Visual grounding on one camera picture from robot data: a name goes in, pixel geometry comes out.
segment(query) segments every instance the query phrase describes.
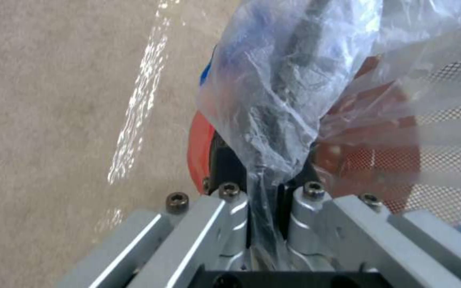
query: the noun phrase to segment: floor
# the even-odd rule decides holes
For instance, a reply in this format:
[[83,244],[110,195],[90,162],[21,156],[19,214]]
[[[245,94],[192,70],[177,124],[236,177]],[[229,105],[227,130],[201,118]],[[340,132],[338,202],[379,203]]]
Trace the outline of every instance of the floor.
[[136,208],[196,197],[198,76],[238,0],[0,0],[0,287],[48,287]]

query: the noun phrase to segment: transparent plastic film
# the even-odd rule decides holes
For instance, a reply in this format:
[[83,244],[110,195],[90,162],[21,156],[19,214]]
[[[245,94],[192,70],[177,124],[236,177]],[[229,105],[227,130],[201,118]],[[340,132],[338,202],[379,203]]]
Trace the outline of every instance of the transparent plastic film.
[[334,196],[375,193],[461,230],[461,28],[366,63],[322,119],[319,175]]
[[[419,147],[461,146],[461,122],[422,126],[419,117],[461,106],[461,82],[435,76],[460,61],[461,2],[249,0],[238,7],[197,104],[247,168],[253,248],[267,267],[287,267],[273,217],[276,187],[300,172],[315,140],[311,160],[333,195],[376,184],[386,191],[382,181],[396,182],[403,210],[416,185],[449,184],[430,172],[423,177]],[[387,164],[378,177],[379,148],[390,149],[384,162],[406,162],[408,171],[390,174]],[[400,151],[406,159],[396,158]],[[363,166],[354,168],[350,155]]]

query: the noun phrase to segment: black component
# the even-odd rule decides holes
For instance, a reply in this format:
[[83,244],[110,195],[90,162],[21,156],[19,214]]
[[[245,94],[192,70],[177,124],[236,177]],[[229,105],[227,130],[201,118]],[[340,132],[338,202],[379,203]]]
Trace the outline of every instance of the black component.
[[212,137],[209,161],[209,194],[225,182],[236,183],[241,191],[247,191],[245,166],[216,132]]
[[200,268],[189,288],[388,288],[380,273],[228,272]]

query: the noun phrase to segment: screw head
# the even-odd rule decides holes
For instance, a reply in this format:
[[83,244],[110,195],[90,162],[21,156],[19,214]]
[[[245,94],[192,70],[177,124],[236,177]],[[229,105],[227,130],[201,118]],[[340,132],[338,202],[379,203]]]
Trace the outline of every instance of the screw head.
[[232,202],[239,195],[239,186],[233,182],[225,182],[218,187],[218,196],[225,201]]
[[303,186],[303,196],[310,200],[320,200],[325,196],[325,191],[319,182],[308,181]]
[[364,193],[359,196],[359,199],[371,208],[379,208],[382,206],[382,201],[371,193]]
[[205,194],[209,194],[209,177],[202,179],[202,189]]
[[190,205],[190,198],[183,192],[170,193],[165,201],[166,210],[172,214],[185,212]]

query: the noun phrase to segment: silver metal part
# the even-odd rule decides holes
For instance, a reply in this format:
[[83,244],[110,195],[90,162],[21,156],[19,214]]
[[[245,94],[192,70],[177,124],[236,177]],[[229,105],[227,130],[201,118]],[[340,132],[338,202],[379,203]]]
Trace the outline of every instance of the silver metal part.
[[207,268],[208,270],[219,270],[219,271],[240,271],[246,270],[247,251],[243,250],[240,253],[233,256],[222,256],[218,257],[216,264],[213,267]]
[[[212,197],[218,197],[219,195],[213,193]],[[247,245],[248,208],[249,198],[245,192],[240,191],[233,196],[233,201],[229,204],[232,231],[221,255],[234,256],[245,250]]]
[[172,231],[168,219],[135,211],[58,283],[59,288],[122,287]]
[[323,191],[324,195],[315,200],[314,198],[305,197],[304,191],[304,188],[299,187],[293,193],[287,244],[292,250],[301,254],[330,255],[331,252],[318,236],[320,231],[313,229],[312,222],[318,217],[318,213],[323,208],[323,203],[330,201],[332,198]]
[[201,265],[216,263],[231,227],[228,205],[201,196],[128,287],[188,286]]
[[461,233],[428,211],[392,215],[389,222],[461,279]]
[[330,259],[324,255],[314,254],[305,255],[293,250],[289,245],[287,246],[287,252],[289,253],[289,260],[291,264],[298,271],[320,271],[320,272],[332,272],[335,271],[331,265]]
[[[229,189],[239,189],[233,183],[222,184],[219,188],[219,193],[212,193],[211,197],[228,199],[229,195],[222,194],[225,185],[231,185],[227,187]],[[240,270],[241,266],[245,264],[244,255],[248,253],[246,249],[249,198],[243,191],[238,191],[237,194],[232,192],[232,201],[229,201],[228,204],[232,229],[214,270]]]
[[303,186],[303,196],[307,199],[318,200],[323,198],[324,195],[325,191],[319,182],[309,181]]
[[188,210],[190,198],[186,193],[170,193],[165,200],[166,211],[172,214],[181,214]]
[[218,196],[227,202],[235,201],[239,193],[238,184],[233,182],[226,182],[218,187]]
[[357,197],[326,201],[313,228],[345,270],[376,268],[395,287],[461,287],[461,280]]

